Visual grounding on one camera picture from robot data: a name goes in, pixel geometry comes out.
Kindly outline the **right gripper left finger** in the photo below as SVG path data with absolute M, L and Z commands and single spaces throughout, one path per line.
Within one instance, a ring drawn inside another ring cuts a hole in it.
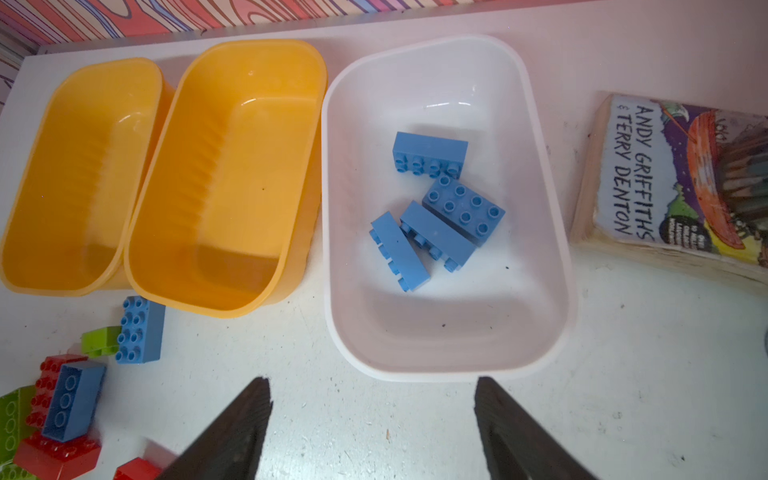
M 159 477 L 253 480 L 272 408 L 269 380 L 254 379 Z

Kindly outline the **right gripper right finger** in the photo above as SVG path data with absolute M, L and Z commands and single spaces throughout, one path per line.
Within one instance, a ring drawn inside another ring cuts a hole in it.
M 478 379 L 475 415 L 492 479 L 592 479 L 493 378 Z

